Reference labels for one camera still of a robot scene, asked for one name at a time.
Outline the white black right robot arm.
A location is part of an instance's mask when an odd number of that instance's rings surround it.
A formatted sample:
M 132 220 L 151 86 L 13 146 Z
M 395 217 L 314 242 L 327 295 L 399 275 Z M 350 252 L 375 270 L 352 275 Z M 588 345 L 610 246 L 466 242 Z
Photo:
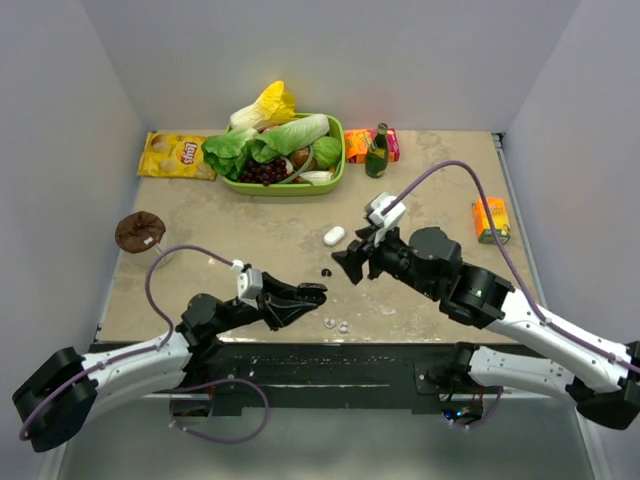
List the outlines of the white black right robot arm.
M 372 228 L 333 260 L 353 284 L 386 273 L 437 303 L 449 319 L 508 337 L 533 356 L 461 342 L 446 366 L 427 373 L 449 392 L 507 387 L 568 399 L 586 419 L 624 430 L 639 414 L 639 345 L 593 335 L 529 301 L 508 280 L 465 262 L 459 243 L 437 227 L 403 241 L 393 229 L 380 243 Z

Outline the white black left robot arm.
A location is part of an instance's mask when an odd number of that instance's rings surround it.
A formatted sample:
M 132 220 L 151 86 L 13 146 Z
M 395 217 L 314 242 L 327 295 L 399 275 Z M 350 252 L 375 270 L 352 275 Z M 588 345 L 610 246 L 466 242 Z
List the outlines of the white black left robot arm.
M 72 347 L 53 353 L 12 395 L 23 422 L 20 439 L 46 452 L 95 417 L 147 394 L 196 392 L 206 383 L 207 362 L 224 345 L 220 334 L 255 322 L 278 331 L 327 300 L 322 284 L 293 286 L 257 270 L 249 277 L 248 298 L 197 294 L 180 323 L 162 336 L 102 353 L 79 354 Z

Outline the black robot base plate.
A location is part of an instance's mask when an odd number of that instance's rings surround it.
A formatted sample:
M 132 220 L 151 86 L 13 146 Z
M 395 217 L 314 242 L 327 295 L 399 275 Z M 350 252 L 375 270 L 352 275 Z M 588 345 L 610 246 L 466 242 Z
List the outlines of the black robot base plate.
M 478 391 L 463 371 L 469 357 L 456 344 L 230 343 L 190 362 L 179 386 L 202 393 L 219 381 L 216 416 L 263 405 L 438 414 L 442 400 Z

